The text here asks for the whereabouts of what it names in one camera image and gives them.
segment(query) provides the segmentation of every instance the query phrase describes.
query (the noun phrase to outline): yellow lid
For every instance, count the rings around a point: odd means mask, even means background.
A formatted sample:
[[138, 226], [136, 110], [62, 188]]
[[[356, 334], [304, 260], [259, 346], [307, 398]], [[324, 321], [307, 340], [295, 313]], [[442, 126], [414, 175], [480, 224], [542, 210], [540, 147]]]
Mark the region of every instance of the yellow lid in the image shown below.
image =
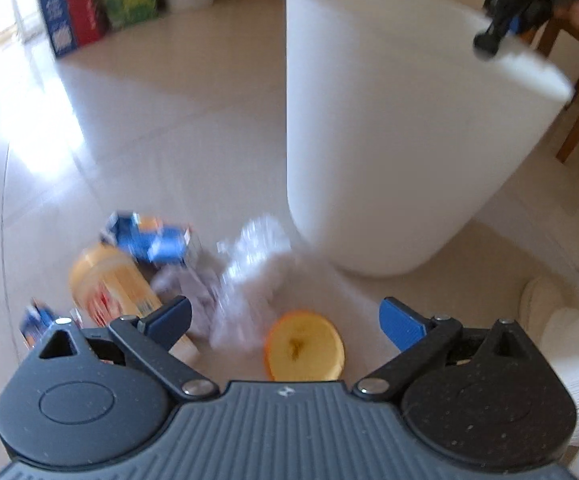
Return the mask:
[[132, 261], [131, 256], [111, 245], [97, 244], [85, 249], [69, 272], [69, 288], [74, 290], [74, 288], [78, 287], [87, 273], [99, 263], [109, 258], [118, 257], [128, 258], [129, 261]]
[[298, 310], [269, 331], [265, 365], [273, 381], [335, 381], [343, 373], [345, 348], [328, 319]]

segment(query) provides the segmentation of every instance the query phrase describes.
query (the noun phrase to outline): metal screw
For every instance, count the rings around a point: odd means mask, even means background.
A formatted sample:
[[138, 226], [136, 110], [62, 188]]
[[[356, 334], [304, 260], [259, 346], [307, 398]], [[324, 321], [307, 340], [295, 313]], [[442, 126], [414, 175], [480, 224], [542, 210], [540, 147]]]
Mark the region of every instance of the metal screw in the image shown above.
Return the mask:
[[207, 379], [192, 379], [182, 386], [182, 392], [191, 397], [207, 397], [216, 391], [216, 385]]
[[359, 382], [359, 390], [363, 394], [380, 395], [389, 389], [389, 383], [378, 377], [367, 377]]

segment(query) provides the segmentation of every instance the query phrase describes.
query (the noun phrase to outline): brown stain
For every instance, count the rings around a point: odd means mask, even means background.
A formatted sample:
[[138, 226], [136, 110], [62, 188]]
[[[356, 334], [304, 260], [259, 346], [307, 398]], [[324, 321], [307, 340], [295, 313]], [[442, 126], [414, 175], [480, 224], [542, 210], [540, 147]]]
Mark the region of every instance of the brown stain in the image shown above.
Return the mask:
[[291, 346], [291, 360], [297, 361], [300, 357], [300, 352], [303, 351], [305, 347], [305, 341], [303, 339], [291, 338], [289, 345]]

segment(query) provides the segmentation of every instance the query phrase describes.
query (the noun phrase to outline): plastic bottle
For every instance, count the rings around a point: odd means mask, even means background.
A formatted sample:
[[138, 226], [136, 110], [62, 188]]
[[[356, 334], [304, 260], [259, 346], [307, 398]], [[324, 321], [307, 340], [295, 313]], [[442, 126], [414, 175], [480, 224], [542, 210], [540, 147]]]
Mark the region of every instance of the plastic bottle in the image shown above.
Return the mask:
[[[98, 244], [85, 250], [72, 267], [69, 286], [74, 302], [98, 326], [119, 316], [145, 317], [161, 306], [133, 258], [112, 246]], [[186, 364], [198, 355], [186, 335], [170, 352]]]

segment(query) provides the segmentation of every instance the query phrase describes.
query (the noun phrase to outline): gray gripper base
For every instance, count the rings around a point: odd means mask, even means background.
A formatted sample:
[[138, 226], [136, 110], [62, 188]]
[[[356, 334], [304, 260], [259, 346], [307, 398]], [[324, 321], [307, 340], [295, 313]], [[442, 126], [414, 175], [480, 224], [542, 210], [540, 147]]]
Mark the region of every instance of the gray gripper base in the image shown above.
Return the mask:
[[[80, 472], [13, 462], [0, 480], [486, 480], [410, 434], [389, 404], [342, 383], [233, 382], [217, 400], [184, 405], [146, 449]], [[572, 480], [548, 465], [507, 479]]]

